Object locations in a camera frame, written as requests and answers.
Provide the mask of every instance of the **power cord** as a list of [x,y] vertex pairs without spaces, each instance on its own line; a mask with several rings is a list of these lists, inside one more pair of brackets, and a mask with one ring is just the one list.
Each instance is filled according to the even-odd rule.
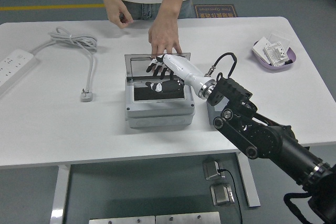
[[38,47],[35,47],[30,51],[31,54],[35,54],[41,49],[53,45],[58,42],[67,43],[70,45],[75,45],[82,48],[85,53],[89,56],[90,60],[90,68],[87,77],[87,83],[85,89],[82,89],[82,93],[80,96],[81,102],[90,102],[93,99],[93,93],[90,91],[90,83],[92,77],[92,70],[93,70],[93,54],[90,50],[96,52],[97,51],[97,39],[94,36],[89,34],[79,34],[79,35],[72,35],[70,32],[65,30],[64,28],[58,26],[56,27],[56,32],[48,33],[50,35],[50,40],[41,44]]
[[232,173],[229,170],[227,170],[227,169],[218,169],[217,171],[218,171],[218,173],[228,172],[230,174],[231,178],[232,178],[233,186],[235,188],[236,198],[237,198],[237,202],[238,202],[239,215],[240,215],[240,223],[243,224],[243,215],[241,213],[240,202],[239,202],[239,198],[238,198],[238,195],[237,195],[236,183],[235,183],[235,180],[233,179]]

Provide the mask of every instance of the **yellow floor line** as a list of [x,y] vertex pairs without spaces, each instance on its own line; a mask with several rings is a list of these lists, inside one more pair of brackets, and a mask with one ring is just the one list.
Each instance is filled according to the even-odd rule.
[[35,6],[0,6],[0,10],[42,10],[42,9],[72,9],[72,8],[101,8],[104,4],[85,5],[35,5]]

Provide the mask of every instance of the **power strip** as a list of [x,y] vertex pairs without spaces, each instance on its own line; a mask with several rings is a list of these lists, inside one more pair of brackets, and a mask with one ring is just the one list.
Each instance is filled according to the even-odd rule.
[[16,49],[0,62],[0,95],[23,76],[34,64],[36,58],[29,52]]

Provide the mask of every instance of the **black cable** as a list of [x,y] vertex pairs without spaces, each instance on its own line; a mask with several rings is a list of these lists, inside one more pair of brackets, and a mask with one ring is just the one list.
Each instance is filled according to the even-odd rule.
[[227,56],[227,55],[231,55],[231,57],[232,57],[232,59],[233,59],[233,61],[234,61],[234,62],[233,62],[233,65],[232,65],[232,67],[231,67],[231,69],[230,69],[230,72],[229,72],[229,74],[227,75],[227,77],[230,78],[230,76],[231,76],[233,70],[235,70],[235,67],[236,67],[236,65],[237,65],[237,57],[235,56],[235,54],[234,54],[233,52],[226,52],[225,54],[221,55],[221,56],[216,60],[216,62],[215,62],[215,64],[213,65],[213,67],[216,67],[217,64],[219,63],[219,61],[220,61],[221,59],[223,59],[223,58],[224,58],[225,56]]
[[290,200],[291,199],[305,199],[311,197],[311,193],[289,193],[283,197],[283,201],[289,210],[301,221],[303,224],[312,224],[301,213],[300,209]]
[[242,215],[242,213],[241,213],[241,208],[240,208],[239,198],[238,198],[238,195],[237,195],[236,184],[235,184],[235,180],[233,179],[232,173],[231,173],[229,170],[227,170],[227,169],[218,169],[217,171],[218,171],[219,173],[221,173],[221,172],[228,172],[228,173],[230,173],[230,175],[231,175],[231,178],[232,178],[232,181],[233,181],[233,186],[234,186],[234,188],[235,188],[235,194],[236,194],[237,202],[238,202],[238,208],[239,208],[239,214],[240,214],[240,223],[243,224],[243,215]]

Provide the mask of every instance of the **white robotic hand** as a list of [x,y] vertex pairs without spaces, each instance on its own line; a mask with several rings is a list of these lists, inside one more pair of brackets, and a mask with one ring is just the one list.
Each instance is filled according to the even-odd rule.
[[161,72],[161,79],[163,79],[167,69],[170,69],[171,80],[173,74],[177,75],[184,81],[185,85],[193,87],[195,94],[197,94],[197,96],[202,99],[206,99],[211,94],[212,89],[216,85],[215,80],[213,80],[211,77],[204,76],[204,74],[197,67],[191,64],[190,61],[188,61],[186,58],[181,56],[168,54],[157,56],[154,60],[151,61],[147,68],[147,72],[150,72],[155,65],[157,67],[154,71],[154,76],[156,76],[159,70],[163,68],[163,71]]

